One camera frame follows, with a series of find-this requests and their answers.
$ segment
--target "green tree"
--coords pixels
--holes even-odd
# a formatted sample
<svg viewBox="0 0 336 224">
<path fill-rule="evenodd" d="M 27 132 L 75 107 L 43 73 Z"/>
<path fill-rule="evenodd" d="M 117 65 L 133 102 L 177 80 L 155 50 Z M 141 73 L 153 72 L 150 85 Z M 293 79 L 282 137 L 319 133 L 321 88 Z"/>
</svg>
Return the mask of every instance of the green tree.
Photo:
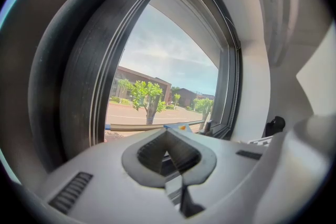
<svg viewBox="0 0 336 224">
<path fill-rule="evenodd" d="M 179 101 L 179 99 L 180 99 L 180 95 L 179 94 L 174 94 L 174 101 L 175 101 L 175 105 L 174 105 L 174 110 L 175 110 L 175 108 L 176 108 L 176 103 Z"/>
<path fill-rule="evenodd" d="M 155 83 L 137 81 L 132 86 L 133 108 L 146 110 L 146 124 L 153 124 L 156 112 L 165 110 L 165 102 L 161 101 L 162 89 Z"/>
<path fill-rule="evenodd" d="M 196 106 L 197 106 L 198 101 L 199 101 L 198 98 L 195 98 L 195 99 L 193 100 L 193 110 L 194 110 L 194 111 L 196 110 Z"/>
<path fill-rule="evenodd" d="M 171 87 L 171 91 L 173 92 L 173 91 L 176 91 L 176 90 L 179 90 L 180 89 L 180 87 L 175 87 L 175 86 L 173 86 L 173 87 Z"/>
<path fill-rule="evenodd" d="M 199 130 L 203 129 L 204 123 L 212 109 L 213 104 L 214 100 L 210 100 L 209 98 L 200 99 L 197 101 L 196 110 L 202 112 L 202 121 L 204 121 L 203 123 L 200 124 Z"/>
<path fill-rule="evenodd" d="M 126 89 L 130 90 L 132 88 L 132 84 L 128 81 L 128 79 L 120 79 L 120 80 L 118 80 L 118 85 L 119 85 L 120 90 L 121 90 L 121 96 L 124 95 L 124 91 Z"/>
</svg>

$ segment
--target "shrub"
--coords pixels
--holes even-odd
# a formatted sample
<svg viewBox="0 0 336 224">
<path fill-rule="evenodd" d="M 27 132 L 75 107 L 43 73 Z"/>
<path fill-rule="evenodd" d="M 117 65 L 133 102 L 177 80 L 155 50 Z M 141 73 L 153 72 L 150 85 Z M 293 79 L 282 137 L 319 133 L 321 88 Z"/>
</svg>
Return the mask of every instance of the shrub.
<svg viewBox="0 0 336 224">
<path fill-rule="evenodd" d="M 130 104 L 130 101 L 128 99 L 121 99 L 122 104 Z"/>
<path fill-rule="evenodd" d="M 114 101 L 114 102 L 119 103 L 119 102 L 120 102 L 120 98 L 119 98 L 119 97 L 112 96 L 112 97 L 110 97 L 110 101 Z"/>
</svg>

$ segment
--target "brown building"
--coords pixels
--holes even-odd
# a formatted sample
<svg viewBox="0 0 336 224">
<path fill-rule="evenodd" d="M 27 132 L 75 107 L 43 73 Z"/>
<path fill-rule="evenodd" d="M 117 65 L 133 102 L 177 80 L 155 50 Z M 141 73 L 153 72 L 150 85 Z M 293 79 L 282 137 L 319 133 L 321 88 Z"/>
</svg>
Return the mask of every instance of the brown building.
<svg viewBox="0 0 336 224">
<path fill-rule="evenodd" d="M 171 88 L 171 84 L 159 79 L 159 78 L 153 78 L 150 76 L 147 76 L 145 74 L 136 72 L 134 70 L 125 68 L 125 67 L 121 67 L 119 66 L 117 68 L 117 71 L 115 73 L 115 77 L 112 83 L 112 88 L 111 88 L 111 92 L 110 92 L 110 96 L 116 96 L 116 97 L 120 97 L 120 98 L 125 98 L 125 99 L 131 99 L 130 98 L 130 94 L 131 91 L 129 90 L 125 90 L 124 93 L 122 93 L 122 90 L 120 89 L 120 86 L 118 85 L 118 81 L 120 79 L 128 79 L 130 81 L 130 83 L 135 84 L 137 80 L 140 81 L 145 81 L 146 83 L 148 83 L 149 81 L 151 83 L 157 83 L 160 88 L 162 89 L 162 101 L 165 101 L 166 103 L 168 103 L 168 98 L 169 98 L 169 94 L 170 94 L 170 88 Z"/>
<path fill-rule="evenodd" d="M 179 94 L 181 97 L 178 101 L 178 103 L 180 104 L 180 106 L 186 107 L 186 106 L 192 106 L 193 100 L 195 98 L 197 99 L 204 99 L 204 98 L 209 98 L 210 100 L 214 100 L 215 97 L 211 94 L 201 94 L 201 93 L 196 93 L 196 92 L 192 92 L 190 90 L 187 90 L 185 88 L 181 88 L 178 90 L 175 90 L 172 93 L 172 97 L 174 98 L 175 94 Z"/>
</svg>

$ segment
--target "road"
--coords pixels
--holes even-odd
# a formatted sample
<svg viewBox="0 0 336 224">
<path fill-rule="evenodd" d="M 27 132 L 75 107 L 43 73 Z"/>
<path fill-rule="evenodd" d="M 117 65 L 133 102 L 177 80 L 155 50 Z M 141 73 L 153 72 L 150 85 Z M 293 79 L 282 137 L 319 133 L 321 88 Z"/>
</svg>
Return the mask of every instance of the road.
<svg viewBox="0 0 336 224">
<path fill-rule="evenodd" d="M 202 119 L 202 114 L 188 111 L 184 108 L 176 107 L 176 110 L 164 110 L 155 114 L 153 124 L 168 124 L 177 122 L 199 121 Z M 107 124 L 146 124 L 146 110 L 140 108 L 139 111 L 135 110 L 130 105 L 121 105 L 109 103 L 107 116 Z M 190 128 L 193 132 L 198 131 L 198 125 L 192 125 Z M 138 132 L 118 132 L 123 136 L 129 136 Z M 113 140 L 112 132 L 106 132 L 106 139 Z"/>
</svg>

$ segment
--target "blue sky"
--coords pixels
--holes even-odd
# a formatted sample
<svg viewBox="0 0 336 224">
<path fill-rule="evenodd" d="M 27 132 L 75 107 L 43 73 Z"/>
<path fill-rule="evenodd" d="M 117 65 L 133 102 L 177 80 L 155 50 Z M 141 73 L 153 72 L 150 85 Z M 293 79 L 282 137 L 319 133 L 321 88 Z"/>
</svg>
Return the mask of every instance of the blue sky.
<svg viewBox="0 0 336 224">
<path fill-rule="evenodd" d="M 177 24 L 148 5 L 119 65 L 180 88 L 215 95 L 218 69 Z"/>
</svg>

